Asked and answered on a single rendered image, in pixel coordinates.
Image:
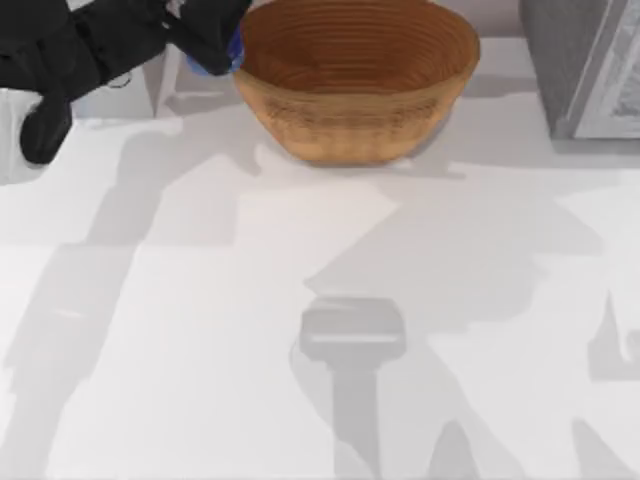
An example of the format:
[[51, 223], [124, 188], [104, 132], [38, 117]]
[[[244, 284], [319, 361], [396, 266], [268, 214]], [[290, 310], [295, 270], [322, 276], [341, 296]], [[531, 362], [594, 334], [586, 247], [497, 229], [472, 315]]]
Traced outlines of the brown woven basket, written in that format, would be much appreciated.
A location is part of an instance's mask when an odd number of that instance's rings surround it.
[[237, 90], [292, 156], [382, 165], [427, 140], [481, 56], [471, 23], [434, 0], [271, 0], [241, 24]]

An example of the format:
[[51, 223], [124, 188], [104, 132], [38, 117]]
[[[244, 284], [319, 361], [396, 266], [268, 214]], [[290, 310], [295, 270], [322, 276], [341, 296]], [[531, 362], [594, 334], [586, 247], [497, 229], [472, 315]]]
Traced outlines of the pale grey cabinet door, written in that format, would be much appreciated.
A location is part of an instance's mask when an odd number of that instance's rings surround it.
[[640, 0], [607, 0], [568, 128], [574, 139], [640, 140]]

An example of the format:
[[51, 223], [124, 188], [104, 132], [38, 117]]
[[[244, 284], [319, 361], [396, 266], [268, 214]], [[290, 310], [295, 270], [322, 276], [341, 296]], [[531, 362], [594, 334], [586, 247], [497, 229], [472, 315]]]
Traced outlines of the grey cabinet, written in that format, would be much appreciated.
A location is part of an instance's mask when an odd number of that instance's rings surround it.
[[519, 0], [524, 36], [554, 138], [574, 139], [569, 136], [569, 107], [606, 4], [607, 0]]

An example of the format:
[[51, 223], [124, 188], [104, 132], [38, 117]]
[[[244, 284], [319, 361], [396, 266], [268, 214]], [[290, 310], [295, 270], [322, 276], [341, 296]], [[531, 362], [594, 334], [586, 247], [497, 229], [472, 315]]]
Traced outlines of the white sink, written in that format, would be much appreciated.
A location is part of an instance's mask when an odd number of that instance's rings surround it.
[[148, 120], [156, 117], [166, 97], [169, 54], [147, 61], [109, 84], [75, 101], [72, 112], [81, 120]]

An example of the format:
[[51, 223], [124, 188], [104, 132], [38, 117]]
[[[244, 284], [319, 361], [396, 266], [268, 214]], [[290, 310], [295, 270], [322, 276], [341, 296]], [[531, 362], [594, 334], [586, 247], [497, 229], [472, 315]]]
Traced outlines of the small blue object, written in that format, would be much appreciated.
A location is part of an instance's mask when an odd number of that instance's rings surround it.
[[[231, 59], [231, 64], [229, 68], [223, 72], [223, 75], [237, 71], [244, 62], [245, 50], [240, 27], [235, 29], [229, 40], [227, 45], [227, 55]], [[187, 56], [186, 61], [191, 71], [196, 75], [210, 76], [210, 73], [193, 58]]]

